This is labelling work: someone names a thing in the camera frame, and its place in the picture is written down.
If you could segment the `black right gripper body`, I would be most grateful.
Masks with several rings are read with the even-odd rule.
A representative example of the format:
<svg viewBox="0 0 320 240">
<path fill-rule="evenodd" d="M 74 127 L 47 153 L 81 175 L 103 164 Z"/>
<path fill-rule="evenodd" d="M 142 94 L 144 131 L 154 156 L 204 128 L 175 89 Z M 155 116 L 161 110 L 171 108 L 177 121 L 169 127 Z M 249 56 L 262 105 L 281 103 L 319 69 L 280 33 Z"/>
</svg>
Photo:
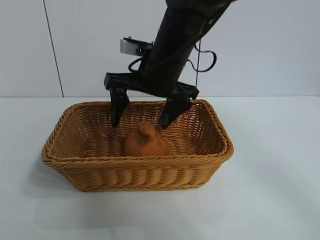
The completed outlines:
<svg viewBox="0 0 320 240">
<path fill-rule="evenodd" d="M 196 17 L 164 17 L 143 69 L 131 73 L 107 73 L 105 88 L 166 97 L 176 87 L 199 35 L 200 20 Z"/>
</svg>

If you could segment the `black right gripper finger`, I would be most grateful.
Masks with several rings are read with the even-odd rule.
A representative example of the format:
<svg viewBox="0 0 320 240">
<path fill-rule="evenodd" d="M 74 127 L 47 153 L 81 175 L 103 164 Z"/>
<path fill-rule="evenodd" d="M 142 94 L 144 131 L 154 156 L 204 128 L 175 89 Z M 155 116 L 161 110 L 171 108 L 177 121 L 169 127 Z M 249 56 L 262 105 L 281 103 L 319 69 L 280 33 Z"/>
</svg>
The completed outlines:
<svg viewBox="0 0 320 240">
<path fill-rule="evenodd" d="M 160 116 L 160 126 L 167 128 L 177 117 L 189 110 L 191 106 L 192 101 L 189 97 L 167 98 L 164 110 Z"/>
<path fill-rule="evenodd" d="M 117 127 L 122 113 L 129 105 L 130 100 L 126 89 L 112 88 L 109 92 L 111 98 L 111 125 Z"/>
</svg>

